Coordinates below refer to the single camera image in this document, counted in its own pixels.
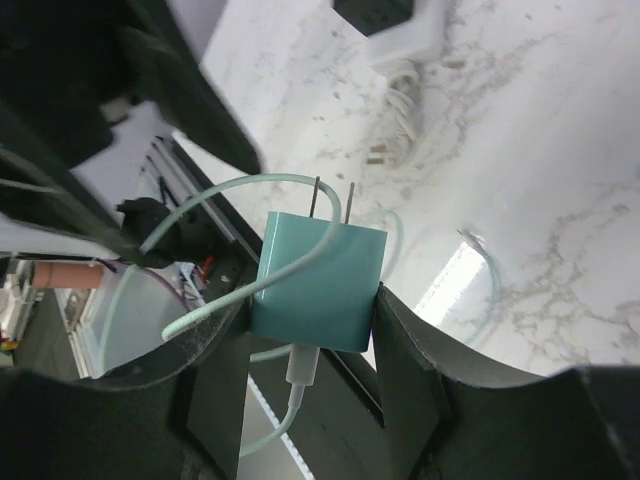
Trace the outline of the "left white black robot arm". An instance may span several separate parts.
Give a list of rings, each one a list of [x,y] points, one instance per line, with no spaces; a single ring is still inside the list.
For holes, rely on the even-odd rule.
[[[1,253],[199,262],[225,241],[196,207],[167,216],[135,195],[175,132],[237,170],[259,154],[200,64],[222,1],[5,1],[1,5]]]

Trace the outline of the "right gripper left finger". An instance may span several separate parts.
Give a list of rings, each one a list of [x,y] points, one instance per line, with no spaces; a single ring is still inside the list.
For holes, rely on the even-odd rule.
[[[233,479],[249,368],[240,301],[97,379],[1,372],[5,479]]]

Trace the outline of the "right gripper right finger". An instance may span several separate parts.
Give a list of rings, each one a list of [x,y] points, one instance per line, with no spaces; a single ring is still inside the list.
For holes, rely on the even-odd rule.
[[[396,479],[635,479],[639,370],[538,376],[376,296],[377,378]]]

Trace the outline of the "black cube plug adapter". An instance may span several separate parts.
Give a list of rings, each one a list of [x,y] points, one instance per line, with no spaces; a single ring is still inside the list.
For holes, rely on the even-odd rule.
[[[366,37],[410,20],[414,0],[334,0],[332,8]]]

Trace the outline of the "teal charger adapter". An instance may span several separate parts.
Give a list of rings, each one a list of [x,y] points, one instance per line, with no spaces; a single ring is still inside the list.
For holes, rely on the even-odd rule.
[[[309,216],[269,213],[257,278],[300,259],[328,226]],[[254,295],[250,332],[284,343],[366,351],[386,240],[384,231],[340,223],[320,258]]]

